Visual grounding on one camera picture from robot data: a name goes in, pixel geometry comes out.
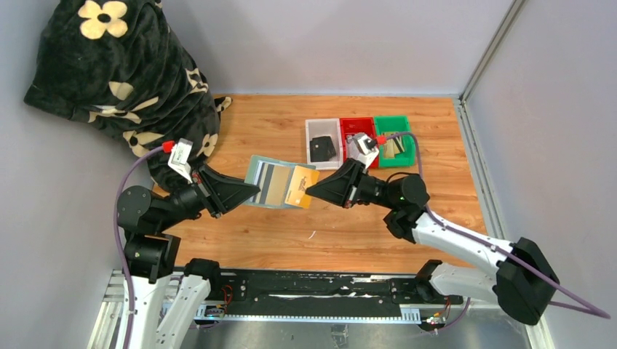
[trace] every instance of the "plastic storage bin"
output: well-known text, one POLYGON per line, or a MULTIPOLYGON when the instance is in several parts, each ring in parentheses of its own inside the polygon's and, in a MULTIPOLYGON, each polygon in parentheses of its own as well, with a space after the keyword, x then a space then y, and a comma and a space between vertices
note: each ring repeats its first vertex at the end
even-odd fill
POLYGON ((341 126, 338 119, 309 119, 305 123, 306 128, 306 163, 314 165, 317 169, 338 169, 343 164, 343 140, 341 139, 341 126), (315 137, 330 136, 336 151, 336 156, 330 161, 311 161, 311 140, 315 137))
MULTIPOLYGON (((385 132, 411 132, 406 116, 376 116, 375 132, 377 136, 385 132)), ((415 143, 411 136, 403 136, 405 151, 394 158, 383 157, 383 146, 379 149, 379 167, 407 167, 415 164, 415 143)))
MULTIPOLYGON (((343 161, 347 159, 347 136, 364 132, 371 138, 375 138, 375 122, 373 118, 341 118, 341 135, 343 138, 343 161)), ((371 169, 379 167, 379 158, 375 159, 369 166, 371 169)))

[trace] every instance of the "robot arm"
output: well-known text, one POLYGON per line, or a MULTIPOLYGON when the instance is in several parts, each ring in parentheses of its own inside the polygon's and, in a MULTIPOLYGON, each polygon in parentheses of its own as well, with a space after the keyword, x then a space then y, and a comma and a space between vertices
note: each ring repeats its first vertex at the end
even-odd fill
POLYGON ((185 187, 163 198, 147 188, 132 186, 118 199, 118 226, 127 238, 124 256, 130 275, 124 281, 116 349, 181 346, 197 308, 211 291, 220 289, 220 267, 202 259, 187 264, 178 295, 159 324, 180 246, 180 238, 164 232, 183 220, 201 217, 203 210, 219 218, 259 192, 259 187, 219 174, 205 164, 191 171, 186 163, 191 146, 181 140, 170 156, 170 166, 188 180, 185 187))
POLYGON ((538 323, 556 290, 515 261, 495 253, 497 249, 512 253, 559 283, 535 243, 525 238, 517 243, 491 238, 448 222, 428 209, 430 197, 419 174, 392 181, 370 176, 367 169, 378 155, 377 142, 357 134, 347 143, 350 157, 337 172, 307 188, 307 195, 343 208, 355 204, 389 208, 383 220, 392 235, 440 249, 476 267, 429 261, 417 276, 425 281, 422 294, 456 294, 496 302, 512 318, 524 324, 538 323))

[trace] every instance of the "green bin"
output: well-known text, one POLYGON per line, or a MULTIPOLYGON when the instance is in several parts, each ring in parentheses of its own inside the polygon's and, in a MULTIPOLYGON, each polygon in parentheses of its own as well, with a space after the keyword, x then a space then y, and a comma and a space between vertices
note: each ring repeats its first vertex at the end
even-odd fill
MULTIPOLYGON (((409 120, 404 115, 376 116, 375 133, 381 136, 385 132, 411 132, 409 120)), ((408 167, 415 164, 415 142, 411 136, 403 136, 405 151, 394 158, 383 157, 383 146, 379 148, 379 167, 408 167)))

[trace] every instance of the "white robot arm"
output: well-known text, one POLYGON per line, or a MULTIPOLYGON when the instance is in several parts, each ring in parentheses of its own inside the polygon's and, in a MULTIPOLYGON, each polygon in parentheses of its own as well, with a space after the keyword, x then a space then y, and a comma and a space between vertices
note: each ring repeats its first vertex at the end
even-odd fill
POLYGON ((419 174, 402 173, 395 180, 380 180, 368 174, 378 156, 378 142, 366 134, 349 137, 348 158, 334 174, 308 188, 306 193, 343 208, 355 204, 377 204, 391 211, 383 219, 397 238, 440 249, 476 268, 428 261, 416 278, 425 281, 427 298, 439 295, 473 297, 498 303, 512 318, 537 324, 555 288, 527 272, 504 253, 514 254, 534 265, 555 283, 546 258, 532 241, 517 243, 484 236, 439 217, 427 206, 429 195, 419 174))

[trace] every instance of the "gray wall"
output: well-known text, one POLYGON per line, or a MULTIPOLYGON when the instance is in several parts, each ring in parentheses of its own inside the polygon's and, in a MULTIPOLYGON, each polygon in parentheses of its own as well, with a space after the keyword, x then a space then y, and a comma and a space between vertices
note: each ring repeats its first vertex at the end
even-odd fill
MULTIPOLYGON (((111 269, 126 145, 38 112, 22 99, 56 1, 0 12, 0 338, 3 348, 85 348, 111 269)), ((149 176, 135 175, 142 184, 149 176)))
MULTIPOLYGON (((535 239, 562 284, 613 317, 616 17, 612 0, 530 0, 469 101, 509 237, 535 239)), ((556 348, 616 345, 616 320, 546 318, 556 348)))
POLYGON ((455 94, 511 0, 174 0, 216 92, 455 94))

